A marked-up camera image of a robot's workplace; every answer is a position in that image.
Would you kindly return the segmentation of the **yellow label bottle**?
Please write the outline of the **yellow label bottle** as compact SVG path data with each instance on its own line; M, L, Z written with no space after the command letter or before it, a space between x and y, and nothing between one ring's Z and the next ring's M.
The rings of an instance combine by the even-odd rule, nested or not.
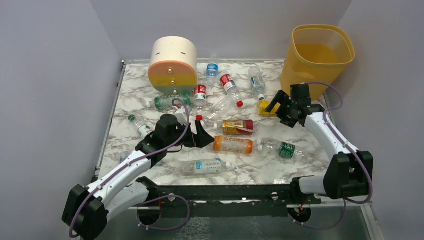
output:
M279 103L276 103L271 112L266 112L266 108L270 105L269 100L260 100L256 106L256 113L262 117L276 117L276 112L280 107Z

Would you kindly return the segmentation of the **green cap water bottle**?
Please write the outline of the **green cap water bottle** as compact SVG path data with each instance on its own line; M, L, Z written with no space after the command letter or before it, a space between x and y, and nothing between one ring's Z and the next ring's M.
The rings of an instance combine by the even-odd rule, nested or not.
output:
M129 115L128 120L136 128L137 135L142 140L154 131L147 123L136 117L134 114Z

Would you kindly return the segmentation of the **small crushed clear bottle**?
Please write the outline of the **small crushed clear bottle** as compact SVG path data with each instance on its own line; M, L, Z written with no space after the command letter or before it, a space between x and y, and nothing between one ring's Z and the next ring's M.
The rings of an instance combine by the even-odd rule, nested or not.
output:
M131 152L122 152L118 155L118 162L119 164L121 164L122 162L124 162L129 156L131 155Z

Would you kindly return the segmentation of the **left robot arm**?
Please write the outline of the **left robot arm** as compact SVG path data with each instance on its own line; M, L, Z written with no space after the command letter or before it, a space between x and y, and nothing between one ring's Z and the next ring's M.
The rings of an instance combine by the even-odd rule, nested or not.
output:
M204 148L214 142L199 120L196 133L190 123L180 123L172 114L164 114L154 129L141 125L142 140L118 167L87 185L76 185L69 192L62 221L69 226L71 238L96 239L108 221L129 207L144 204L157 194L157 184L141 174L149 171L175 146Z

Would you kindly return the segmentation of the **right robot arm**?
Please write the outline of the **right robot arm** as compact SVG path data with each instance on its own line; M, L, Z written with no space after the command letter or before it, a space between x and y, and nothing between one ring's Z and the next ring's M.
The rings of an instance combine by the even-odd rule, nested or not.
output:
M290 94L279 90L265 109L269 113L279 104L276 116L280 123L290 128L296 124L306 128L330 159L325 175L296 180L299 191L355 204L370 202L374 193L372 154L359 150L341 134L328 118L330 108L312 103L309 86L309 83L293 84Z

